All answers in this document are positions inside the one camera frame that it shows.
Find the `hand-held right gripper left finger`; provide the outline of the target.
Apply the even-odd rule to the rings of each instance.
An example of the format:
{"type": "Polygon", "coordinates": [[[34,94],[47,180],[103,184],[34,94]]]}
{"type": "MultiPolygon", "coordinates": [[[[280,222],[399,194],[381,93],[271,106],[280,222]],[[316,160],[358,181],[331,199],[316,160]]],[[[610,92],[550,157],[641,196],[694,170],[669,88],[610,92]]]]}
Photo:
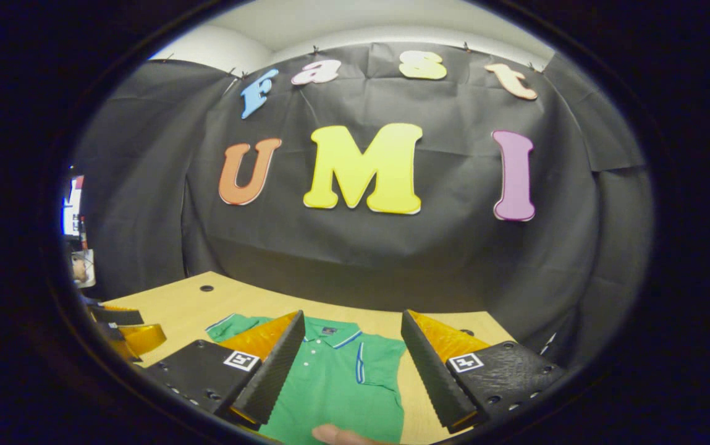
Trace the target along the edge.
{"type": "Polygon", "coordinates": [[[191,407],[258,431],[272,415],[305,333],[304,313],[295,311],[222,342],[193,341],[143,371],[191,407]]]}

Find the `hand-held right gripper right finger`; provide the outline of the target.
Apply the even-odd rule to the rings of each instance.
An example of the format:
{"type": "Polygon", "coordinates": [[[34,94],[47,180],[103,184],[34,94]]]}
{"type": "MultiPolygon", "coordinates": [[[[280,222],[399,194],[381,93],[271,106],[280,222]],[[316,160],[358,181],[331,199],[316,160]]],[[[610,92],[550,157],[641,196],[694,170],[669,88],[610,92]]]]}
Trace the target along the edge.
{"type": "Polygon", "coordinates": [[[403,312],[400,332],[449,433],[502,427],[535,408],[566,375],[515,341],[488,344],[413,310],[403,312]]]}

